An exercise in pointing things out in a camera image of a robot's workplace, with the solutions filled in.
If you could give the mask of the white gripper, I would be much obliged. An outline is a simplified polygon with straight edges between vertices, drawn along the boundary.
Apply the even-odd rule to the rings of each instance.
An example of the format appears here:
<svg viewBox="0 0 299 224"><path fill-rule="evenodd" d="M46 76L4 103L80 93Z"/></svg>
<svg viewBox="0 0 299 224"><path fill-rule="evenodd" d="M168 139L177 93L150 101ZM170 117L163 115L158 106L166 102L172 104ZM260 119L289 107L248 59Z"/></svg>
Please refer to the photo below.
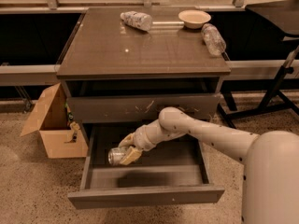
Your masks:
<svg viewBox="0 0 299 224"><path fill-rule="evenodd" d="M150 151L157 146L157 127L143 125L135 133L129 133L119 143L119 147L129 147L120 161L120 165L129 165L137 161L143 151Z"/></svg>

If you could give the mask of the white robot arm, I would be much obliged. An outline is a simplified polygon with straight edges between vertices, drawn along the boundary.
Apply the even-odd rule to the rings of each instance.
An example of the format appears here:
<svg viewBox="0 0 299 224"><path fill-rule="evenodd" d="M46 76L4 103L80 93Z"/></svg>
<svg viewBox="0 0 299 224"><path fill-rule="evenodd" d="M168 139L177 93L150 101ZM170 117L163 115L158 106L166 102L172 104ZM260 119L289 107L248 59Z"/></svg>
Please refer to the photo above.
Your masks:
<svg viewBox="0 0 299 224"><path fill-rule="evenodd" d="M261 135L192 118L167 107L159 118L128 134L127 165L163 141L188 134L244 165L242 224L299 224L299 135Z"/></svg>

